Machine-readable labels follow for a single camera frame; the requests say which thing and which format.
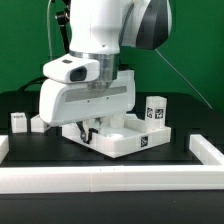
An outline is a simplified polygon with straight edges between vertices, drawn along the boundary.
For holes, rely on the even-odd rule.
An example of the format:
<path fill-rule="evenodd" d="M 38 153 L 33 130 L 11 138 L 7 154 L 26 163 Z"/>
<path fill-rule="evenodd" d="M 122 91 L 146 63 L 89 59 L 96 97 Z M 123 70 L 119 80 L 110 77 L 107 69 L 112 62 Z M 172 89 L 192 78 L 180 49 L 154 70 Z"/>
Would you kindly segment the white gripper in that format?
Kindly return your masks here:
<path fill-rule="evenodd" d="M 89 89 L 87 83 L 62 84 L 47 79 L 41 88 L 39 115 L 50 126 L 77 122 L 80 139 L 90 142 L 84 120 L 93 119 L 91 128 L 99 132 L 104 116 L 130 111 L 135 104 L 134 71 L 119 71 L 106 89 Z"/>

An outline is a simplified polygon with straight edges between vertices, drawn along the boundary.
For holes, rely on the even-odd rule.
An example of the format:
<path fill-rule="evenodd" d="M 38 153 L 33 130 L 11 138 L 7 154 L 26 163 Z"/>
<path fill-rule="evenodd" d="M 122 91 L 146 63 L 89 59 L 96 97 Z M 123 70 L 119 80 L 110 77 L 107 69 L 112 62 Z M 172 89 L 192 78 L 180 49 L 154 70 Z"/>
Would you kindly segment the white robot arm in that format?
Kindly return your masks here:
<path fill-rule="evenodd" d="M 134 72 L 119 69 L 122 46 L 154 50 L 169 37 L 169 0 L 71 0 L 69 53 L 43 67 L 39 114 L 51 126 L 75 123 L 88 143 L 90 120 L 132 110 Z"/>

